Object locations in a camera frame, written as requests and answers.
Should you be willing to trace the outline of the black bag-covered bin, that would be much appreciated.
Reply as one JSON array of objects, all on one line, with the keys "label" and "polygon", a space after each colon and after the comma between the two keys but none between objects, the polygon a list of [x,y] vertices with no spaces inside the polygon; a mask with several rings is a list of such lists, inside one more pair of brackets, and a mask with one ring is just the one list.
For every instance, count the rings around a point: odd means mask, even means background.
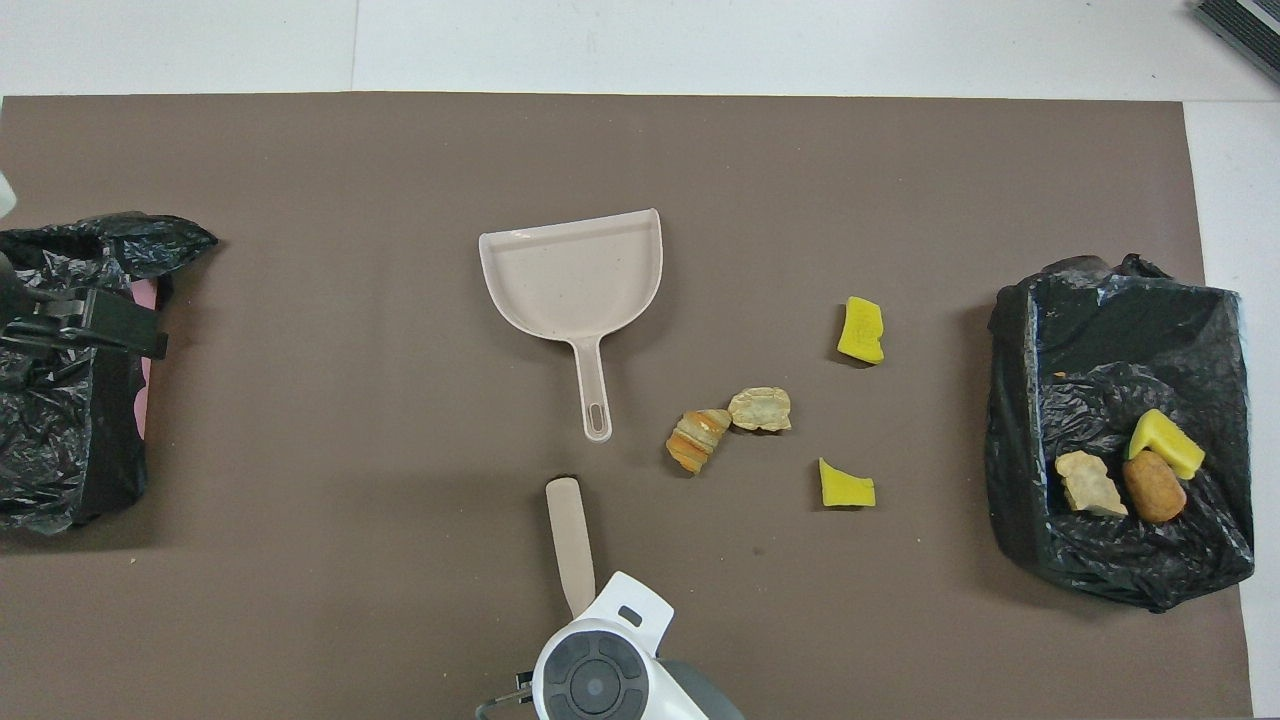
[{"label": "black bag-covered bin", "polygon": [[[1001,551],[1055,585],[1152,612],[1254,573],[1251,402],[1240,300],[1129,255],[1071,258],[998,292],[989,319],[989,520]],[[1204,451],[1183,512],[1142,520],[1123,475],[1158,409]],[[1101,457],[1126,518],[1073,512],[1053,460]]]}]

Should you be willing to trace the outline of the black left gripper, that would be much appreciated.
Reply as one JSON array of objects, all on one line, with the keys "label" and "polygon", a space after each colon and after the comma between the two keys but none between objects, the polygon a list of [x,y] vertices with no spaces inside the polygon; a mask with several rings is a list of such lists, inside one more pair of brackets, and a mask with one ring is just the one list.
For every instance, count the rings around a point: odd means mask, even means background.
[{"label": "black left gripper", "polygon": [[[83,320],[88,307],[88,337]],[[64,295],[32,295],[0,290],[0,347],[19,354],[54,350],[116,348],[152,360],[168,351],[160,313],[110,290],[74,290]]]}]

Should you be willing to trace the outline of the brown table mat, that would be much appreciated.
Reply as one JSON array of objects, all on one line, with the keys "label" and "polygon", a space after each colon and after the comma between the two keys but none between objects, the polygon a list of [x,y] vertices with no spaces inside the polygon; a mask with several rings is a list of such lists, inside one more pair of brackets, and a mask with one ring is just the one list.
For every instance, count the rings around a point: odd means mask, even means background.
[{"label": "brown table mat", "polygon": [[[179,272],[150,483],[0,532],[0,720],[471,720],[567,618],[545,483],[662,652],[751,720],[1253,711],[1238,589],[1164,614],[1050,585],[989,528],[995,296],[1064,258],[1202,281],[1171,102],[431,94],[9,97],[9,227],[111,211],[219,238]],[[654,208],[654,301],[572,348],[512,327],[483,233]],[[836,345],[878,304],[884,360]],[[780,387],[792,428],[686,411]],[[876,482],[826,509],[818,459]]]}]

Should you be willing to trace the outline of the pink plastic bin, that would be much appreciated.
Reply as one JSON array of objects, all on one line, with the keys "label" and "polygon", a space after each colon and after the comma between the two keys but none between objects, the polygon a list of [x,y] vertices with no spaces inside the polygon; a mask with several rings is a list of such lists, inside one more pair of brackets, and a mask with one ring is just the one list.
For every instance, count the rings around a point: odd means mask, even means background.
[{"label": "pink plastic bin", "polygon": [[[141,307],[150,310],[157,309],[157,281],[145,279],[137,281],[131,284],[133,293],[133,300]],[[152,366],[152,360],[150,357],[142,357],[141,360],[142,370],[142,388],[134,396],[134,420],[140,438],[146,436],[146,421],[148,411],[148,387],[150,387],[150,372]]]}]

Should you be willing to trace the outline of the dark ribbed grille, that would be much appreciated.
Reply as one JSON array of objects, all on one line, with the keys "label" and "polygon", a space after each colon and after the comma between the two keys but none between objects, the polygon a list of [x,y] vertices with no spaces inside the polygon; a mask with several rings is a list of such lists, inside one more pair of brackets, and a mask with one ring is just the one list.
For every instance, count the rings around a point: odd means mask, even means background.
[{"label": "dark ribbed grille", "polygon": [[1280,0],[1201,0],[1192,13],[1280,86]]}]

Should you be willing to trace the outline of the striped orange croissant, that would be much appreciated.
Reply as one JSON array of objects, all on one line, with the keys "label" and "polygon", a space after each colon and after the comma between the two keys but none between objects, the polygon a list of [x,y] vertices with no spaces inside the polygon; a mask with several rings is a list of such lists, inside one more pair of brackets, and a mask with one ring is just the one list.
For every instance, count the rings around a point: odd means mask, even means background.
[{"label": "striped orange croissant", "polygon": [[732,416],[726,409],[686,411],[677,420],[664,447],[685,471],[698,475],[731,424]]}]

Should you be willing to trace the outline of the beige hand brush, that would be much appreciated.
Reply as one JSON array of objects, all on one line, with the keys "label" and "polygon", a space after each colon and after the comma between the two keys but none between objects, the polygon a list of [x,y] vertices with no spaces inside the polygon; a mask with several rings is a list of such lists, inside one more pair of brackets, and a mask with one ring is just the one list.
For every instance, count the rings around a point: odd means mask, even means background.
[{"label": "beige hand brush", "polygon": [[572,618],[596,597],[596,574],[579,479],[562,475],[545,486],[547,510],[561,588]]}]

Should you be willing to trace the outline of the yellow sponge piece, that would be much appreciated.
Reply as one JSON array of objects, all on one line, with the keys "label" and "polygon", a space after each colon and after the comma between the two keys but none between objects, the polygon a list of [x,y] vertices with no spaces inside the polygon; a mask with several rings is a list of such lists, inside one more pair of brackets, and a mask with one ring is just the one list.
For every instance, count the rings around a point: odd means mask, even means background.
[{"label": "yellow sponge piece", "polygon": [[1139,416],[1125,460],[1135,459],[1142,451],[1158,455],[1181,480],[1193,479],[1206,457],[1206,451],[1158,409]]},{"label": "yellow sponge piece", "polygon": [[884,320],[881,306],[867,299],[849,297],[836,345],[837,351],[861,363],[879,365],[884,360],[883,334]]},{"label": "yellow sponge piece", "polygon": [[820,501],[826,509],[868,509],[877,505],[876,482],[818,459]]}]

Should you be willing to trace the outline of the black plastic trash bag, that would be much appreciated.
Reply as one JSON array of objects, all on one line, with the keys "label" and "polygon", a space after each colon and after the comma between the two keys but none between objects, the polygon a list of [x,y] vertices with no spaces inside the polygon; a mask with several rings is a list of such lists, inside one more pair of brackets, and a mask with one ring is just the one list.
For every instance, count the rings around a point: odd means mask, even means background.
[{"label": "black plastic trash bag", "polygon": [[[64,295],[157,281],[157,311],[174,274],[218,237],[173,215],[113,213],[0,231],[0,290]],[[45,536],[136,503],[146,491],[145,438],[134,420],[142,357],[116,348],[19,354],[0,347],[0,528]]]}]

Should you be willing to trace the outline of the pale flaky pastry piece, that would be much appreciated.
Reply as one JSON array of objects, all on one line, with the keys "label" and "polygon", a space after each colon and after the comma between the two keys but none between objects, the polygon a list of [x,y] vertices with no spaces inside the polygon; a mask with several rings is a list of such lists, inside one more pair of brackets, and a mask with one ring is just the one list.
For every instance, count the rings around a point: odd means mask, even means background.
[{"label": "pale flaky pastry piece", "polygon": [[1057,456],[1053,466],[1062,480],[1064,495],[1073,512],[1110,518],[1129,515],[1101,457],[1078,450]]},{"label": "pale flaky pastry piece", "polygon": [[777,433],[792,428],[792,401],[780,387],[750,387],[737,392],[727,407],[731,421],[744,430]]}]

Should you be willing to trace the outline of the brown bread roll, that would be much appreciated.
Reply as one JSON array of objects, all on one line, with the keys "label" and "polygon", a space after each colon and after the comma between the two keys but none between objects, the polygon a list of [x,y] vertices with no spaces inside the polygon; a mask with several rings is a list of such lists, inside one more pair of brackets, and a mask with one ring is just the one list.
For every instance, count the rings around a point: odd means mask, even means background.
[{"label": "brown bread roll", "polygon": [[1142,450],[1123,465],[1126,491],[1138,516],[1152,524],[1178,518],[1187,506],[1187,492],[1170,464],[1151,450]]}]

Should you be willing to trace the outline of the beige plastic dustpan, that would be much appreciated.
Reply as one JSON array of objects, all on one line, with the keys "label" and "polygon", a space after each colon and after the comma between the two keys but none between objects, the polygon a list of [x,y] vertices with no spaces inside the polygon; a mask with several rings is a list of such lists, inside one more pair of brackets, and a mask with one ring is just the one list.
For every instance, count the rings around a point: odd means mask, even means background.
[{"label": "beige plastic dustpan", "polygon": [[660,214],[627,211],[483,233],[483,277],[497,311],[526,334],[573,352],[582,433],[613,436],[602,341],[644,314],[660,288]]}]

